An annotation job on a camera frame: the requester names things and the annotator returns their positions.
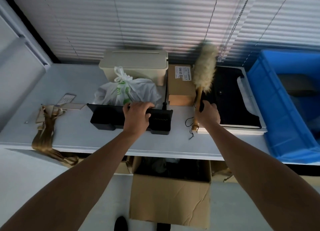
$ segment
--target white plastic bag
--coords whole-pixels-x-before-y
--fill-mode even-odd
[[[118,76],[114,82],[106,83],[95,92],[93,104],[123,106],[127,102],[156,102],[161,98],[156,85],[149,79],[135,79],[127,75],[122,67],[115,67]]]

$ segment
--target white label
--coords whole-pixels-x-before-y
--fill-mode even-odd
[[[183,81],[191,80],[190,66],[175,66],[176,79],[182,78]]]
[[[65,94],[56,105],[60,106],[65,103],[70,103],[75,97],[75,95]]]

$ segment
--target white shelf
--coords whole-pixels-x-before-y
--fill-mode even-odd
[[[41,104],[56,104],[65,93],[77,95],[74,103],[92,103],[94,92],[106,82],[103,71],[97,65],[53,64],[0,133],[0,148],[32,149],[31,142],[37,133],[37,126],[24,122],[35,115]],[[193,107],[168,105],[168,109],[173,110],[170,134],[145,132],[127,155],[223,160],[210,135],[195,134],[189,140],[190,128],[185,126],[185,121],[194,115]],[[91,110],[85,106],[79,111],[69,110],[58,118],[53,148],[93,153],[122,131],[98,130],[90,123],[91,117]],[[238,137],[269,153],[264,136]]]

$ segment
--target black shoe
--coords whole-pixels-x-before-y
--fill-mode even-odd
[[[128,225],[125,217],[118,217],[114,224],[114,231],[128,231]]]
[[[170,231],[171,224],[157,223],[157,231]]]

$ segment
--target wooden handle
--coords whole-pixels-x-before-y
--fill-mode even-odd
[[[196,112],[199,111],[199,109],[200,109],[200,101],[201,101],[202,91],[203,91],[203,87],[200,86],[197,89],[197,99],[195,101],[195,110],[196,110]],[[197,129],[198,129],[198,119],[196,118],[196,116],[194,116],[192,130],[196,131]]]

